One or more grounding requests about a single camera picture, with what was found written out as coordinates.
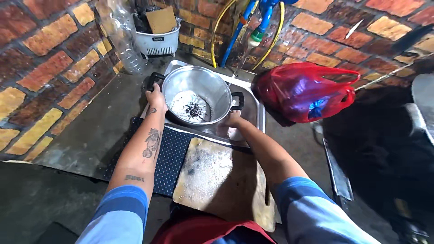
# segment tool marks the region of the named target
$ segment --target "polka dot mat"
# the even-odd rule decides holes
[[[123,148],[137,131],[142,121],[143,119],[139,117],[133,117],[131,119],[130,130],[126,135],[122,148],[113,156],[113,159],[105,170],[105,180],[110,180]],[[194,137],[200,138],[200,136],[197,135],[177,132],[167,127],[164,128],[161,138],[160,153],[155,167],[154,193],[172,197],[185,154],[187,153],[188,145],[190,144],[190,140]]]

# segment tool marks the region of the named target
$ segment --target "blue sleeve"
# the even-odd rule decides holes
[[[288,243],[379,243],[310,179],[286,179],[276,201]]]
[[[76,244],[141,244],[148,215],[148,197],[137,186],[107,192]]]

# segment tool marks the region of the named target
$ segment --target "white plastic basket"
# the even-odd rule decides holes
[[[153,55],[171,54],[175,57],[176,49],[178,49],[179,28],[181,23],[178,23],[176,29],[164,34],[147,34],[136,32],[136,43],[146,59]]]

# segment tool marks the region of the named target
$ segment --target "brick wall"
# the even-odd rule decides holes
[[[34,159],[120,69],[93,8],[0,1],[0,159]]]
[[[227,0],[149,0],[161,7],[172,5],[184,21],[180,30],[180,49],[210,59],[210,37],[216,17]],[[411,63],[411,58],[397,56],[391,50],[394,42],[408,31],[434,23],[434,2],[431,0],[299,0],[285,6],[282,33],[267,59],[255,72],[260,73],[277,65],[312,62],[322,66],[340,67],[360,72],[361,86],[398,67]],[[274,9],[270,29],[261,45],[252,50],[244,69],[254,64],[270,46],[279,21],[279,8]],[[234,9],[223,17],[217,34],[216,54],[223,42],[228,42]],[[345,38],[349,29],[363,20],[356,31]],[[248,32],[258,25],[253,16]],[[242,56],[242,45],[234,45],[227,64],[236,66]],[[415,44],[422,54],[434,52],[434,35],[428,34]],[[408,86],[417,74],[410,66],[395,76],[371,87]]]

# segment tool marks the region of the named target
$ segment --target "plastic bottle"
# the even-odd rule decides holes
[[[143,74],[145,60],[135,44],[136,29],[130,7],[121,0],[100,0],[95,7],[125,70],[133,75]]]

